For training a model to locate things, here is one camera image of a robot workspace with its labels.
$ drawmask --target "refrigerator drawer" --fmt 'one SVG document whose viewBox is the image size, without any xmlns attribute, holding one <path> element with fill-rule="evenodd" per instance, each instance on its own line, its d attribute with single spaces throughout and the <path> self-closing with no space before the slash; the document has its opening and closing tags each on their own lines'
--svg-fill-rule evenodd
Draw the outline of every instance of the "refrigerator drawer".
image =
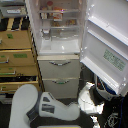
<svg viewBox="0 0 128 128">
<path fill-rule="evenodd" d="M 38 91 L 40 91 L 38 79 L 36 81 L 28 82 L 4 82 L 0 83 L 0 94 L 2 93 L 15 93 L 16 90 L 24 84 L 33 84 Z"/>
<path fill-rule="evenodd" d="M 79 79 L 52 79 L 43 80 L 45 91 L 55 98 L 76 98 Z"/>
<path fill-rule="evenodd" d="M 0 77 L 15 77 L 15 76 L 37 76 L 37 67 L 23 66 L 23 67 L 0 67 Z"/>
<path fill-rule="evenodd" d="M 0 67 L 34 65 L 31 49 L 27 50 L 1 50 Z"/>
<path fill-rule="evenodd" d="M 26 49 L 31 48 L 28 31 L 0 32 L 0 49 Z"/>
<path fill-rule="evenodd" d="M 79 57 L 76 55 L 56 57 L 39 56 L 37 59 L 43 79 L 79 78 L 80 76 L 80 62 Z"/>
</svg>

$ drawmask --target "drawer handle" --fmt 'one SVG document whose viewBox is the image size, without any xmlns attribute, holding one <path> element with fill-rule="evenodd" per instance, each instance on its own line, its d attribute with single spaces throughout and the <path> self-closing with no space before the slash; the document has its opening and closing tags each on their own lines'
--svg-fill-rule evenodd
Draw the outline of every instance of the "drawer handle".
<svg viewBox="0 0 128 128">
<path fill-rule="evenodd" d="M 7 59 L 6 61 L 3 61 L 3 62 L 0 62 L 0 64 L 5 64 L 5 63 L 8 63 L 9 60 Z"/>
<path fill-rule="evenodd" d="M 69 82 L 69 80 L 66 80 L 66 81 L 52 81 L 53 83 L 55 83 L 55 84 L 66 84 L 66 83 L 68 83 Z"/>
<path fill-rule="evenodd" d="M 49 63 L 50 63 L 50 64 L 53 64 L 53 65 L 56 65 L 56 66 L 64 66 L 64 65 L 66 65 L 66 64 L 71 63 L 71 61 L 65 62 L 65 63 L 63 63 L 63 64 L 57 64 L 57 63 L 54 62 L 54 61 L 50 61 Z"/>
<path fill-rule="evenodd" d="M 16 90 L 3 91 L 3 89 L 4 89 L 4 88 L 6 88 L 6 87 L 5 87 L 5 86 L 4 86 L 4 87 L 1 87 L 0 92 L 4 92 L 4 93 L 7 93 L 7 92 L 16 92 L 16 91 L 17 91 L 17 89 L 19 88 L 19 86 L 17 87 L 17 89 L 16 89 Z"/>
<path fill-rule="evenodd" d="M 12 72 L 12 73 L 0 73 L 0 75 L 15 75 L 16 71 Z"/>
<path fill-rule="evenodd" d="M 0 44 L 2 44 L 2 39 L 0 39 Z"/>
</svg>

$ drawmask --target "food item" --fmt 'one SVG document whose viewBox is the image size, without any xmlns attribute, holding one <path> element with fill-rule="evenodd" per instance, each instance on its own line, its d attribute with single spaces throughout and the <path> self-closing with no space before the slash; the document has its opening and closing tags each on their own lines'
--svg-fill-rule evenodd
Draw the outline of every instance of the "food item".
<svg viewBox="0 0 128 128">
<path fill-rule="evenodd" d="M 63 9 L 59 7 L 54 7 L 53 10 L 62 11 Z M 53 13 L 54 21 L 62 21 L 62 15 L 62 13 Z"/>
<path fill-rule="evenodd" d="M 52 1 L 48 1 L 47 2 L 47 7 L 48 7 L 48 10 L 52 10 L 53 8 L 53 2 Z"/>
<path fill-rule="evenodd" d="M 47 19 L 47 13 L 41 13 L 42 19 Z"/>
<path fill-rule="evenodd" d="M 67 20 L 66 21 L 66 25 L 75 25 L 76 24 L 76 20 Z"/>
<path fill-rule="evenodd" d="M 54 27 L 60 27 L 60 24 L 58 22 L 53 22 Z"/>
</svg>

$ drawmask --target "open refrigerator door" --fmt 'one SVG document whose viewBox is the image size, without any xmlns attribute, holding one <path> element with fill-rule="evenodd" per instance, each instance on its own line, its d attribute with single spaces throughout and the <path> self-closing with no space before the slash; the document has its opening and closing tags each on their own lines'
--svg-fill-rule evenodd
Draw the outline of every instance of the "open refrigerator door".
<svg viewBox="0 0 128 128">
<path fill-rule="evenodd" d="M 117 95 L 128 92 L 128 2 L 87 2 L 80 62 Z"/>
</svg>

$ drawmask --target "white refrigerator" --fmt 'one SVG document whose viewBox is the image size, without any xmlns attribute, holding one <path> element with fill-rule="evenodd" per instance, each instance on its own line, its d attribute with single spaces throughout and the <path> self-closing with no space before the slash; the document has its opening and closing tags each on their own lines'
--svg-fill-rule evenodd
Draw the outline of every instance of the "white refrigerator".
<svg viewBox="0 0 128 128">
<path fill-rule="evenodd" d="M 77 96 L 80 63 L 128 92 L 127 0 L 25 0 L 45 91 Z"/>
</svg>

